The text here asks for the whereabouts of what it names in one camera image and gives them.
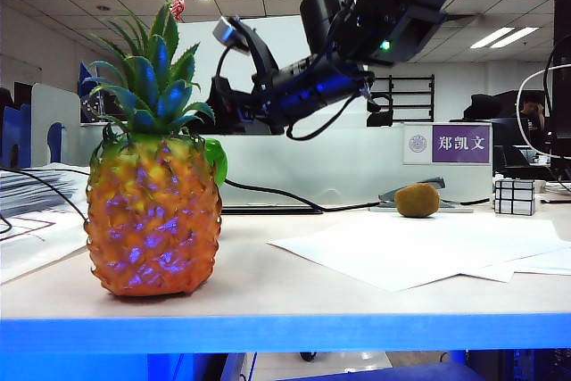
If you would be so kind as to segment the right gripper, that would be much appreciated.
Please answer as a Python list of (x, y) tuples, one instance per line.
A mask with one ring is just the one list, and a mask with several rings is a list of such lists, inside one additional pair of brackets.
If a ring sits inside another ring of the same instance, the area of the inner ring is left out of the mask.
[(234, 91), (223, 77), (211, 79), (207, 104), (215, 121), (211, 133), (283, 134), (294, 124), (294, 76), (287, 72), (252, 74), (252, 91), (240, 102), (240, 117)]

